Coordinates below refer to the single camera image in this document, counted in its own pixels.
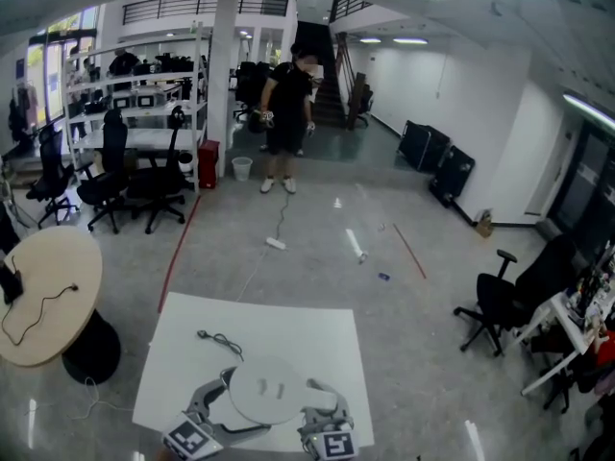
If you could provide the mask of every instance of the stair railing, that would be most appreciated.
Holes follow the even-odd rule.
[[[358,111],[360,109],[361,97],[365,87],[365,74],[356,73],[353,70],[353,64],[350,60],[348,52],[348,44],[346,43],[346,33],[340,33],[337,37],[337,57],[335,57],[335,70],[339,77],[340,72],[344,74],[344,82],[348,92],[348,118],[346,121],[346,130],[354,130],[355,122],[357,121]]]

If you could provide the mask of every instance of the staircase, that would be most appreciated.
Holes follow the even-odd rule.
[[[316,92],[312,118],[316,125],[344,128],[345,115],[335,73],[335,55],[329,26],[299,21],[295,42],[309,43],[318,51],[325,78]]]

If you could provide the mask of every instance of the desk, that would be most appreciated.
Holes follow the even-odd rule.
[[[197,130],[197,145],[205,130]],[[168,150],[173,130],[169,128],[130,128],[126,140],[127,149]],[[75,149],[102,149],[103,131],[96,130],[75,142]],[[179,130],[175,150],[192,150],[192,130]]]
[[[133,422],[162,431],[190,402],[194,390],[238,365],[227,349],[196,337],[223,333],[245,357],[274,355],[301,376],[330,384],[346,397],[362,446],[374,432],[352,310],[233,303],[170,292],[147,355]],[[239,449],[303,452],[297,428],[303,415],[274,425]],[[254,424],[233,408],[228,392],[211,405],[211,420],[228,428]]]
[[[522,392],[521,396],[525,396],[527,393],[533,391],[538,386],[541,386],[546,381],[548,381],[551,377],[555,376],[559,371],[568,366],[575,358],[579,355],[584,355],[591,346],[594,341],[594,336],[590,339],[586,339],[583,335],[583,332],[575,325],[572,320],[568,317],[568,310],[565,306],[566,295],[563,292],[554,295],[551,297],[545,304],[541,305],[536,309],[534,315],[531,318],[529,324],[524,328],[523,332],[510,344],[506,349],[514,347],[515,345],[521,343],[525,340],[530,333],[532,333],[538,325],[540,325],[543,321],[545,321],[550,316],[554,315],[557,318],[557,321],[561,324],[561,326],[566,331],[566,335],[568,336],[570,342],[574,346],[574,350],[570,352],[563,360],[561,360],[558,364],[556,364],[552,369],[550,369],[546,374],[536,379],[532,384],[526,387]],[[603,310],[603,314],[608,315],[610,312],[610,307],[608,309]]]
[[[119,340],[95,310],[103,274],[96,241],[83,230],[54,227],[21,241],[5,258],[10,268],[13,258],[24,288],[5,321],[13,339],[37,320],[44,297],[57,295],[73,282],[79,289],[46,301],[40,323],[28,330],[19,346],[0,332],[0,355],[15,365],[36,367],[62,353],[64,367],[73,378],[81,382],[88,376],[96,382],[109,378],[119,361]],[[0,315],[8,311],[3,295]]]

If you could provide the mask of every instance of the gray floor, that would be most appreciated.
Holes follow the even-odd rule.
[[[361,166],[349,173],[341,163],[326,163],[330,171],[322,175],[323,163],[300,161],[305,175],[281,228],[288,251],[266,253],[242,301],[355,312],[376,436],[376,445],[360,459],[474,461],[464,426],[470,420],[489,461],[566,460],[582,437],[582,413],[593,399],[575,391],[566,415],[559,415],[557,405],[543,411],[547,387],[529,398],[519,394],[544,367],[543,358],[521,348],[494,358],[487,338],[463,354],[458,345],[471,325],[451,312],[456,305],[473,304],[478,273],[497,272],[496,249],[518,256],[520,263],[511,266],[508,276],[519,275],[543,246],[537,233],[498,229],[485,240],[434,200],[422,176],[402,172],[402,182],[389,182],[386,176],[370,181],[358,172],[364,171]],[[286,196],[279,184],[266,196],[258,185],[257,179],[226,178],[218,189],[203,192],[169,290],[238,298],[262,255],[264,238],[275,234]],[[193,201],[184,207],[186,213]],[[33,214],[40,211],[39,206],[24,207]],[[85,229],[90,216],[84,209],[69,223]],[[165,218],[153,235],[146,235],[144,224],[143,218],[132,221],[126,214],[119,235],[105,222],[93,233],[105,262],[99,311],[123,345],[119,368],[99,387],[100,396],[128,408],[134,405],[156,327],[163,279],[184,228]],[[362,265],[346,229],[369,254]],[[0,459],[149,461],[159,448],[158,434],[133,425],[130,412],[97,405],[85,420],[67,418],[84,416],[89,398],[59,360],[36,369],[3,361],[0,385]],[[28,414],[31,400],[39,405],[35,415]],[[231,450],[219,459],[308,458]]]

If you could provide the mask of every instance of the black t-shirt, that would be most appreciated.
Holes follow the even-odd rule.
[[[281,63],[271,72],[269,78],[278,85],[269,99],[269,109],[276,116],[302,118],[304,101],[311,94],[311,77],[292,63]]]

